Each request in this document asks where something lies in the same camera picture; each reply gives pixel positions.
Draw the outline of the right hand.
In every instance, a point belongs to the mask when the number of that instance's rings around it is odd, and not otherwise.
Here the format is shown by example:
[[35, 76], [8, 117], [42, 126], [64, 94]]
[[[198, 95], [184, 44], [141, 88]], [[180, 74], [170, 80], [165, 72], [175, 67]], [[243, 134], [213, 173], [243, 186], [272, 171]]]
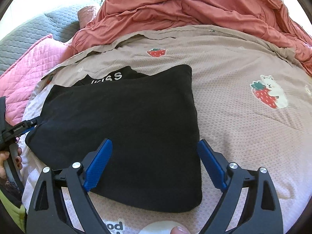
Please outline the right hand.
[[175, 226], [170, 231], [170, 234], [190, 234], [189, 230], [182, 226]]

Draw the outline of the left hand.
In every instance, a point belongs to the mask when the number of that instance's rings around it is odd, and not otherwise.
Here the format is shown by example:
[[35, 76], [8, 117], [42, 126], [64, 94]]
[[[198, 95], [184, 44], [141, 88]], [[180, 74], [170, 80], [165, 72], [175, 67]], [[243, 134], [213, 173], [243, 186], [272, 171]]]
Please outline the left hand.
[[8, 160], [11, 159], [14, 162], [13, 167], [19, 170], [18, 173], [22, 169], [22, 149], [19, 147], [19, 140], [20, 138], [17, 137], [14, 139], [14, 143], [8, 148], [1, 149], [1, 179], [5, 181], [13, 182], [12, 171], [8, 165]]

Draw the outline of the green left sleeve forearm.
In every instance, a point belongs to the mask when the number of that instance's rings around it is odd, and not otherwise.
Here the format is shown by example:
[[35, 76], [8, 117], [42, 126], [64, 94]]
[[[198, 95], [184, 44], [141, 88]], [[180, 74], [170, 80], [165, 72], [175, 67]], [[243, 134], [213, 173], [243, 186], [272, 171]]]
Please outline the green left sleeve forearm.
[[1, 179], [1, 233], [25, 233], [26, 209], [18, 188]]

